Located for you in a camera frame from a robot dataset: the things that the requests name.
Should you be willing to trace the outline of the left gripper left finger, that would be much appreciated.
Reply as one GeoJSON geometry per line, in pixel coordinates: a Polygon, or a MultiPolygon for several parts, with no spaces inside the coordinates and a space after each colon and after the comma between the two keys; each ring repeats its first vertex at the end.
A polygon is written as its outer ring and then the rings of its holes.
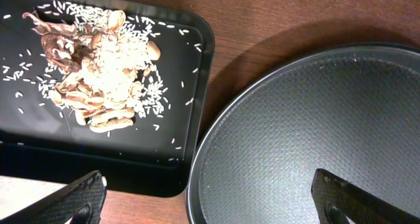
{"type": "Polygon", "coordinates": [[[99,224],[106,195],[105,176],[92,171],[1,222],[99,224]]]}

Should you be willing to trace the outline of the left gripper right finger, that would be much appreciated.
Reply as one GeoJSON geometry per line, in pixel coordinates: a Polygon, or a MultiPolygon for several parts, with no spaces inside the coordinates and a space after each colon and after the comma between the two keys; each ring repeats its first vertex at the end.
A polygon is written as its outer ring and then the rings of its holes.
{"type": "Polygon", "coordinates": [[[317,169],[311,186],[320,223],[419,223],[407,213],[325,169],[317,169]]]}

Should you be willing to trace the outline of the food scraps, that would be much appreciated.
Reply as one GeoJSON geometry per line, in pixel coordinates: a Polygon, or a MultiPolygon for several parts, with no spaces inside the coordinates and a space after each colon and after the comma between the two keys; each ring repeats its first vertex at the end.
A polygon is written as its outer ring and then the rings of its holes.
{"type": "Polygon", "coordinates": [[[151,18],[141,17],[136,29],[124,10],[76,3],[58,10],[68,10],[72,22],[46,21],[36,11],[22,15],[41,38],[47,71],[61,73],[60,81],[40,84],[54,105],[72,110],[77,123],[95,133],[162,114],[163,84],[149,80],[161,57],[151,18]]]}

